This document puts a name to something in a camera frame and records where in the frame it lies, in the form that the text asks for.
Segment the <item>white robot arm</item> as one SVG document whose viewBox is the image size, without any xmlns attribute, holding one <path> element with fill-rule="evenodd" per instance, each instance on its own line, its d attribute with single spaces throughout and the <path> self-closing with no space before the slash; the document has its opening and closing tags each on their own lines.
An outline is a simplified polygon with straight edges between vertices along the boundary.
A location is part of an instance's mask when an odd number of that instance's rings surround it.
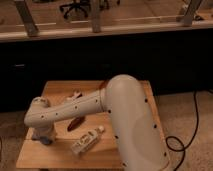
<svg viewBox="0 0 213 171">
<path fill-rule="evenodd" d="M 49 136 L 57 121 L 102 112 L 109 114 L 124 171 L 172 171 L 145 90 L 130 75 L 117 75 L 104 88 L 56 106 L 36 97 L 24 123 Z"/>
</svg>

